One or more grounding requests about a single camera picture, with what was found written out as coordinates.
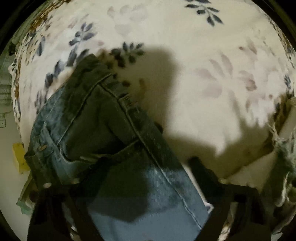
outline jeans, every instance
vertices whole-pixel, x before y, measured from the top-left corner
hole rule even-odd
[[[108,241],[192,241],[206,207],[153,121],[90,55],[34,123],[25,159],[39,189],[79,178]]]

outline metal rivet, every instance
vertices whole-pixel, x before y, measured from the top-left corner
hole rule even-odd
[[[43,151],[46,147],[47,147],[47,145],[41,146],[41,147],[38,148],[38,150]]]
[[[44,188],[50,188],[51,186],[52,186],[51,183],[44,183],[44,184],[43,184],[43,187],[44,187]]]
[[[80,183],[80,179],[79,178],[74,178],[71,183],[72,184],[78,184],[78,183]]]

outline yellow sticky note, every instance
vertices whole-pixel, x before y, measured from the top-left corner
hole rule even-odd
[[[12,145],[13,161],[20,174],[30,171],[28,164],[24,158],[25,149],[22,146],[22,143],[14,143]]]

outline white floral cloth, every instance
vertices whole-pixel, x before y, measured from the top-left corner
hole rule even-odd
[[[251,1],[55,0],[9,68],[25,148],[44,103],[91,53],[181,162],[199,156],[219,177],[269,152],[267,124],[293,95],[295,51]]]

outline wall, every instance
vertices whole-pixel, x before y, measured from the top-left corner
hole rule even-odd
[[[16,205],[29,173],[18,174],[13,164],[12,144],[20,142],[13,112],[6,115],[6,127],[0,128],[0,209],[21,241],[27,240],[30,218]]]

